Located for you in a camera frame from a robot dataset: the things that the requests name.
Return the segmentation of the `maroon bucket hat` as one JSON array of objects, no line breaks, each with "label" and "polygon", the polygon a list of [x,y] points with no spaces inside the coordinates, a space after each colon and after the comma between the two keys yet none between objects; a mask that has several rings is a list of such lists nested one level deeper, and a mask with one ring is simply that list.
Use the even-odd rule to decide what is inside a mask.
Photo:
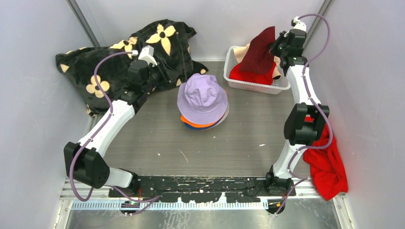
[{"label": "maroon bucket hat", "polygon": [[240,71],[255,74],[268,73],[274,63],[274,55],[270,52],[270,46],[275,41],[275,26],[264,29],[253,38],[240,63]]}]

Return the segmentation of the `white plastic basket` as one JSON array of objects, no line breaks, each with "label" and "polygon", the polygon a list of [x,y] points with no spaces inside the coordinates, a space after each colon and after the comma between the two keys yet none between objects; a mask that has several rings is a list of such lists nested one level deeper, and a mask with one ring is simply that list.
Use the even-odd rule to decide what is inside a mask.
[{"label": "white plastic basket", "polygon": [[241,48],[241,46],[229,47],[223,68],[223,78],[227,81],[229,87],[236,89],[249,90],[254,92],[266,93],[266,94],[279,94],[282,91],[289,90],[291,88],[287,78],[282,75],[280,79],[274,80],[271,85],[250,83],[240,80],[230,79],[231,70],[237,65],[236,57],[234,54],[234,48]]}]

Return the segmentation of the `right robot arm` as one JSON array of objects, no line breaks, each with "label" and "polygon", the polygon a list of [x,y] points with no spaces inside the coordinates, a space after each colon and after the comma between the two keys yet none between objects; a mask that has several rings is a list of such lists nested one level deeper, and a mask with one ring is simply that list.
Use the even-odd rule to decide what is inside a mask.
[{"label": "right robot arm", "polygon": [[330,110],[322,105],[313,90],[309,74],[303,74],[307,58],[302,55],[307,33],[303,29],[284,31],[270,46],[280,58],[295,105],[284,124],[283,150],[266,174],[265,190],[271,196],[289,192],[293,186],[292,172],[300,157],[322,135]]}]

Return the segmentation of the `blue bucket hat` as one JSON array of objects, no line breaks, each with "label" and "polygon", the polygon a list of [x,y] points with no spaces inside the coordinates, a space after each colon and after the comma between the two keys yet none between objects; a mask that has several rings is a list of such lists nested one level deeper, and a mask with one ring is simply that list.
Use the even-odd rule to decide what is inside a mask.
[{"label": "blue bucket hat", "polygon": [[195,126],[192,126],[192,125],[190,125],[190,124],[188,124],[188,123],[184,123],[184,125],[185,125],[187,128],[191,129],[191,130],[204,131],[204,130],[208,130],[208,129],[214,128],[215,126],[219,125],[219,122],[214,123],[214,124],[212,124],[212,125],[210,125],[210,126],[205,126],[205,127],[195,127]]}]

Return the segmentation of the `orange bucket hat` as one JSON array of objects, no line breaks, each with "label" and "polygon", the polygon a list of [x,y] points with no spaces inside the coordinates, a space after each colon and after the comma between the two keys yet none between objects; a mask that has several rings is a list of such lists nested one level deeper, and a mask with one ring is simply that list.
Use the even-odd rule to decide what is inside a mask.
[{"label": "orange bucket hat", "polygon": [[217,123],[228,105],[227,93],[222,87],[186,88],[178,92],[177,106],[181,121],[195,127]]}]

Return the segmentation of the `lilac bucket hat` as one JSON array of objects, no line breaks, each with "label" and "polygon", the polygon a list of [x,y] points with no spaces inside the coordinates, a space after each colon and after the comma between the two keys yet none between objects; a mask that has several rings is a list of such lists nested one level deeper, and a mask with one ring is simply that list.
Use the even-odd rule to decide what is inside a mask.
[{"label": "lilac bucket hat", "polygon": [[196,73],[180,84],[177,107],[182,122],[193,127],[208,127],[225,115],[228,97],[216,76]]}]

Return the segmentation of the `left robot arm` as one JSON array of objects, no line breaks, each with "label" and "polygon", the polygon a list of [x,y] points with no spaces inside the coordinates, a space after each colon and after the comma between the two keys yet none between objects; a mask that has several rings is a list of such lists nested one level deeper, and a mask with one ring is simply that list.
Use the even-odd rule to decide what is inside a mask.
[{"label": "left robot arm", "polygon": [[132,89],[120,89],[111,106],[91,131],[77,143],[64,147],[66,173],[72,182],[78,181],[92,188],[119,187],[128,197],[135,196],[140,187],[138,175],[129,170],[110,167],[104,156],[112,140],[132,119],[159,85],[170,84],[159,65],[146,60],[135,60],[128,68],[128,76],[135,81]]}]

